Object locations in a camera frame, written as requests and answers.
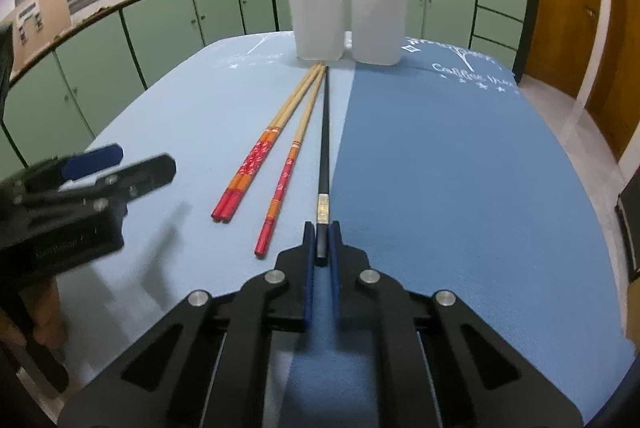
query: white cup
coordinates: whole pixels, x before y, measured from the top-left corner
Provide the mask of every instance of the white cup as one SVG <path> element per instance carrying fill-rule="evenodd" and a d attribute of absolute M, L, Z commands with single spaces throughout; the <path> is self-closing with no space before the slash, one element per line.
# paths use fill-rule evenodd
<path fill-rule="evenodd" d="M 351 0 L 356 62 L 395 65 L 404 43 L 408 0 Z"/>
<path fill-rule="evenodd" d="M 338 60 L 344 54 L 343 0 L 289 0 L 296 52 L 302 60 Z"/>

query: tiled floor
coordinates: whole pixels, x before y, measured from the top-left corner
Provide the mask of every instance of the tiled floor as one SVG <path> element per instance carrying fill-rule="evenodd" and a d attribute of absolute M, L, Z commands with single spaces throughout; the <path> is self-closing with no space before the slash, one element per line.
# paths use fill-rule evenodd
<path fill-rule="evenodd" d="M 614 211 L 625 185 L 622 172 L 589 113 L 572 97 L 526 75 L 520 88 L 558 138 L 589 195 L 609 248 L 622 328 L 626 329 L 628 276 L 624 244 Z"/>

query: metal bolt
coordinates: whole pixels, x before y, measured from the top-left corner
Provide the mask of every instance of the metal bolt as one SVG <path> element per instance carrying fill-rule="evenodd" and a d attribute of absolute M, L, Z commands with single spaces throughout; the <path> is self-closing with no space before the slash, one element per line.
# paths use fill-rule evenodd
<path fill-rule="evenodd" d="M 436 293 L 436 300 L 443 307 L 449 307 L 456 302 L 456 295 L 451 291 L 438 291 Z"/>
<path fill-rule="evenodd" d="M 98 199 L 97 201 L 94 201 L 94 211 L 98 213 L 103 211 L 107 206 L 109 206 L 108 199 Z"/>
<path fill-rule="evenodd" d="M 201 307 L 209 301 L 209 295 L 204 291 L 194 291 L 187 300 L 194 307 Z"/>
<path fill-rule="evenodd" d="M 375 269 L 365 269 L 360 274 L 360 279 L 364 283 L 378 283 L 380 281 L 380 274 Z"/>
<path fill-rule="evenodd" d="M 264 274 L 264 279 L 274 285 L 284 282 L 285 278 L 286 275 L 279 269 L 271 269 Z"/>

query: blue tablecloth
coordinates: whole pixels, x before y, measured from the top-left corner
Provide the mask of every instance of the blue tablecloth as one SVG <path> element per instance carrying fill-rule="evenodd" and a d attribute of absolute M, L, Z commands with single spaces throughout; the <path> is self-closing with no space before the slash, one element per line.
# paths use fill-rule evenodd
<path fill-rule="evenodd" d="M 633 358 L 590 201 L 544 121 L 497 62 L 408 40 L 398 66 L 332 67 L 332 219 L 345 242 L 407 289 L 452 289 L 591 418 Z M 166 151 L 172 185 L 132 203 L 123 252 L 60 278 L 68 365 L 88 382 L 193 289 L 238 289 L 314 221 L 321 100 L 265 261 L 252 255 L 298 121 L 284 131 L 229 225 L 209 214 L 300 80 L 290 33 L 223 40 L 132 103 L 93 146 L 124 163 Z M 328 270 L 315 320 L 277 350 L 268 426 L 376 426 L 370 340 L 338 336 Z"/>

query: dark blue tablecloth section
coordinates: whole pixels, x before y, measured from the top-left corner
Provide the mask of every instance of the dark blue tablecloth section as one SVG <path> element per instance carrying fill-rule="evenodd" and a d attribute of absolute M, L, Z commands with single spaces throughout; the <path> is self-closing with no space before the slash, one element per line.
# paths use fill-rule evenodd
<path fill-rule="evenodd" d="M 509 70 L 444 44 L 405 49 L 397 66 L 356 68 L 332 219 L 406 289 L 455 291 L 588 421 L 634 349 L 582 184 Z M 280 426 L 372 428 L 370 339 L 335 332 L 328 270 L 316 275 Z"/>

